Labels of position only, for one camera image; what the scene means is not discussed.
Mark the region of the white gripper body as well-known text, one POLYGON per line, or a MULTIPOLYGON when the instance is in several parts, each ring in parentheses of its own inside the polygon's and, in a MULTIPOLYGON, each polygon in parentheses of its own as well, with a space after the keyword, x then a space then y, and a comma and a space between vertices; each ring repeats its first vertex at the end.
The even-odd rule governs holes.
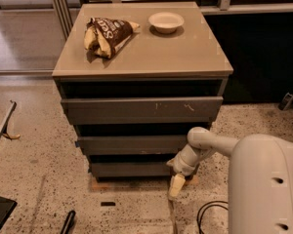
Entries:
POLYGON ((204 150, 194 148, 187 144, 174 158, 170 159, 166 165, 170 167, 175 174, 190 176, 203 160, 203 156, 204 150))

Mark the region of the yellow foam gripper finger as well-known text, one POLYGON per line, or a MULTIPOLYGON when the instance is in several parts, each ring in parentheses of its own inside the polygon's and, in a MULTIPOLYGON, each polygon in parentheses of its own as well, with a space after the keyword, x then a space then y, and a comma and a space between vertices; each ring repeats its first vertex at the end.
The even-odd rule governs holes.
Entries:
POLYGON ((184 184, 186 182, 185 177, 182 174, 173 175, 170 181, 170 186, 168 190, 168 199, 174 200, 179 195, 184 184))

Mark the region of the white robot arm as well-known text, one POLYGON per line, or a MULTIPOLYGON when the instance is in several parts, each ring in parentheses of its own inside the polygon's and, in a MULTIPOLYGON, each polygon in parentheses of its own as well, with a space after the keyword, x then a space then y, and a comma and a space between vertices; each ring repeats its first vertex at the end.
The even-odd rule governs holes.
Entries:
POLYGON ((186 177, 214 153, 230 158, 229 234, 293 234, 293 142, 264 134, 241 139, 195 127, 187 144, 167 162, 174 199, 186 177))

